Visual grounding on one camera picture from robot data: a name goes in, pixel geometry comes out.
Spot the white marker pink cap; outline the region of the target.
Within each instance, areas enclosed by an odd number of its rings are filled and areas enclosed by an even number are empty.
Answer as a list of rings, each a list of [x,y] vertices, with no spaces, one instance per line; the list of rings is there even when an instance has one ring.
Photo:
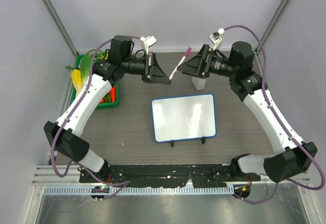
[[[172,71],[172,73],[169,76],[169,79],[172,80],[174,74],[177,71],[177,68],[185,61],[186,57],[189,55],[189,53],[191,52],[192,48],[188,47],[188,49],[186,50],[186,52],[183,54],[181,60],[179,61],[179,63],[175,66],[174,70]]]

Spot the blue framed whiteboard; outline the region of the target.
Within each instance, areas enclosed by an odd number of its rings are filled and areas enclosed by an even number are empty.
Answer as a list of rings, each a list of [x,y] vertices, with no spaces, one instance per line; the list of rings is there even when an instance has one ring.
[[[217,135],[215,97],[211,93],[153,99],[151,110],[157,143]]]

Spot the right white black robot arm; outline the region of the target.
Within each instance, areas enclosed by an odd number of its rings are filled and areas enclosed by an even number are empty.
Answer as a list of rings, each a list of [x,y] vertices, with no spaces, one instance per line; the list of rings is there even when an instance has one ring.
[[[273,148],[272,155],[243,154],[231,160],[230,175],[243,180],[248,173],[268,176],[275,183],[304,173],[315,157],[317,147],[305,142],[286,122],[268,89],[262,88],[262,77],[253,71],[254,51],[243,41],[233,43],[229,57],[220,57],[208,44],[177,70],[196,78],[210,74],[229,79],[231,90],[255,115]]]

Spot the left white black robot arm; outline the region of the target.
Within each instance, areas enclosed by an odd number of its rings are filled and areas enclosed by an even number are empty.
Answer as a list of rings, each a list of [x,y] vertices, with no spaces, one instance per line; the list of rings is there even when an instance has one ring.
[[[145,83],[170,85],[171,80],[160,68],[155,53],[149,48],[156,43],[154,36],[140,37],[142,57],[132,54],[134,36],[120,36],[108,40],[110,48],[103,59],[93,55],[90,74],[81,92],[68,109],[52,123],[46,122],[44,132],[51,152],[59,152],[79,164],[98,183],[108,180],[110,165],[94,153],[88,142],[80,138],[83,129],[99,104],[125,74],[139,75]]]

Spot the white bottle grey cap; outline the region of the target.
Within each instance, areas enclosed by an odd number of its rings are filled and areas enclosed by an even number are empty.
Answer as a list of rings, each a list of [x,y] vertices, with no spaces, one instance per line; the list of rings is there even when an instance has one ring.
[[[192,84],[193,84],[194,88],[197,91],[201,91],[201,90],[203,90],[205,88],[206,79],[198,78],[198,77],[193,77],[192,78]]]

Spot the orange carrot toy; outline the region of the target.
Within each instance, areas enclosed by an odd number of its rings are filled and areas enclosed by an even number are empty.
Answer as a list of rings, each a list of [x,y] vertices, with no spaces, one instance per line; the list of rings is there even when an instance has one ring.
[[[114,103],[117,100],[116,85],[100,100],[100,104]]]

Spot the green plastic basket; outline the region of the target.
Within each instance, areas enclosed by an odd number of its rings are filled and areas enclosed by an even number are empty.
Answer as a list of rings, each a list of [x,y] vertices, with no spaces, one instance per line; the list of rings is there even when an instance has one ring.
[[[76,64],[75,66],[78,67],[79,66],[79,62],[81,60],[81,58],[84,56],[84,54],[81,54],[81,55],[78,55],[77,58],[76,58]],[[117,82],[116,84],[116,92],[117,92],[117,100],[116,102],[114,103],[103,103],[103,104],[98,104],[96,106],[96,109],[108,109],[108,108],[114,108],[114,107],[118,107],[119,105],[119,82]],[[75,88],[73,87],[72,89],[72,95],[71,95],[71,99],[70,99],[70,104],[72,104],[72,102],[75,100],[76,98],[76,90]]]

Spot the green bok choy toy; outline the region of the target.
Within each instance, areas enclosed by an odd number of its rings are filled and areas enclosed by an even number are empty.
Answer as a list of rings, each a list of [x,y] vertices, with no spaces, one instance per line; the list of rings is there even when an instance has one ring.
[[[79,62],[79,69],[81,78],[83,80],[87,80],[89,74],[90,74],[90,65],[91,65],[92,58],[88,55],[85,55],[81,58]]]

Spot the yellow cabbage toy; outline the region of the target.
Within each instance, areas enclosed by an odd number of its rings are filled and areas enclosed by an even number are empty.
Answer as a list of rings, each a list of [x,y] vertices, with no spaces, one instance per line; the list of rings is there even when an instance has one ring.
[[[71,79],[72,79],[73,86],[76,90],[76,96],[77,96],[82,91],[83,86],[84,86],[83,80],[81,77],[81,71],[78,69],[74,69],[71,72]]]

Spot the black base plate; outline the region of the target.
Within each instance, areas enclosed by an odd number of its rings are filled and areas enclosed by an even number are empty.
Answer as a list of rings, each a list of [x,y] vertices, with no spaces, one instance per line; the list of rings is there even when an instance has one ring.
[[[191,180],[195,188],[225,187],[227,182],[260,181],[260,176],[237,173],[223,164],[111,165],[104,173],[94,174],[104,182],[129,181],[133,188],[183,188]]]

